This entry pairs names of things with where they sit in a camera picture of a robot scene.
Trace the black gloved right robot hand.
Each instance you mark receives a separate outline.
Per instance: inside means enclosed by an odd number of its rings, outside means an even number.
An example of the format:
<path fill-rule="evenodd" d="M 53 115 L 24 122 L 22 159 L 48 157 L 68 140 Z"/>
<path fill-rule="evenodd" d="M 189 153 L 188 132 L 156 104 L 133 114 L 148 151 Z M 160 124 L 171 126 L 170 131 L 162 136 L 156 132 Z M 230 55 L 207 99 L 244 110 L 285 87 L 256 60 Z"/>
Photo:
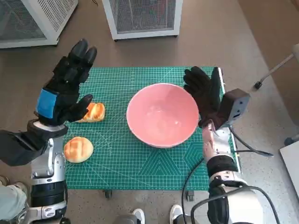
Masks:
<path fill-rule="evenodd" d="M 221 104 L 218 68 L 213 68 L 211 77 L 197 66 L 186 69 L 184 73 L 184 89 L 193 97 L 199 110 L 199 127 L 213 123 L 215 130 L 218 130 L 221 127 L 221 119 L 217 115 Z"/>

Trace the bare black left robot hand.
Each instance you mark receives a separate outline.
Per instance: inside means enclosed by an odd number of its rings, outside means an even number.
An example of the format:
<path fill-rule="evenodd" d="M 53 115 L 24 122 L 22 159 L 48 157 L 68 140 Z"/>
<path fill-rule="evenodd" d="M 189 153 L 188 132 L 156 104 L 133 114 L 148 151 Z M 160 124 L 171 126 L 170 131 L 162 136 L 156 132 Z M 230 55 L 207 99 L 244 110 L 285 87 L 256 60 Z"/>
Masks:
<path fill-rule="evenodd" d="M 42 124 L 59 126 L 86 115 L 93 96 L 87 94 L 79 99 L 79 88 L 88 79 L 96 55 L 97 48 L 89 48 L 87 40 L 81 39 L 68 56 L 60 59 L 37 100 L 35 115 Z"/>

